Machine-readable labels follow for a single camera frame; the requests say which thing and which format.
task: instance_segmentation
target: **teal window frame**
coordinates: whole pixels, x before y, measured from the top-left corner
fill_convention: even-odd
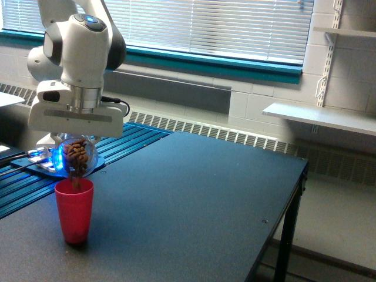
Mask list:
[[[43,34],[6,29],[0,30],[0,38],[13,39],[27,45],[39,46],[43,43]],[[135,46],[127,46],[125,63],[141,63],[155,68],[172,68],[203,75],[225,76],[234,80],[255,79],[293,84],[299,84],[303,69],[300,65],[221,58]]]

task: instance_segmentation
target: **window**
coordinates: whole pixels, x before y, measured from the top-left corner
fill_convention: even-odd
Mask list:
[[[105,0],[128,46],[302,65],[313,0]],[[43,32],[36,0],[2,0],[4,28]]]

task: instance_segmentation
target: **heater grille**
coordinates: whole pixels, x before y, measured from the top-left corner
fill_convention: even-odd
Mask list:
[[[27,106],[31,106],[36,96],[35,90],[13,86],[5,83],[0,83],[0,92],[23,98],[25,101],[23,101],[22,104]]]
[[[184,131],[302,157],[309,160],[310,172],[366,185],[375,186],[376,184],[376,159],[373,157],[365,157],[356,153],[341,152],[325,147],[299,146],[279,141],[273,137],[193,122],[191,120],[183,121],[162,116],[146,116],[147,118],[144,119],[144,113],[133,111],[129,121],[150,125],[150,121],[152,120],[151,125],[161,129]]]

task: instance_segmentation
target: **wall shelf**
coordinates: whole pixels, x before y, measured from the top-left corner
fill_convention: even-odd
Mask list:
[[[273,103],[264,115],[376,136],[376,116],[299,103]]]
[[[376,32],[372,32],[372,31],[356,31],[354,29],[318,28],[318,27],[313,28],[313,30],[331,33],[331,34],[339,34],[339,35],[344,35],[344,36],[376,38]]]

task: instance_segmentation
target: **red cup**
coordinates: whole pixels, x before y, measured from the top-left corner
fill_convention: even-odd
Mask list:
[[[88,179],[78,179],[79,189],[73,188],[69,179],[55,186],[61,230],[69,244],[80,244],[88,238],[92,215],[94,184]]]

